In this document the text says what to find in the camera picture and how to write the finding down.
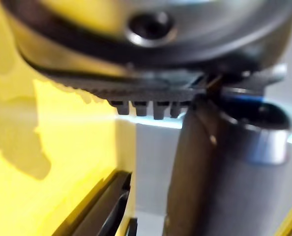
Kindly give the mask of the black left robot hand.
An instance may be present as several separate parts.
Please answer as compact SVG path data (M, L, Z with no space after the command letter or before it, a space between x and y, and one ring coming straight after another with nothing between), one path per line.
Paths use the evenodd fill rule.
M264 99L284 80L292 0L2 0L22 58L119 115L186 109L165 236L263 236L292 121Z

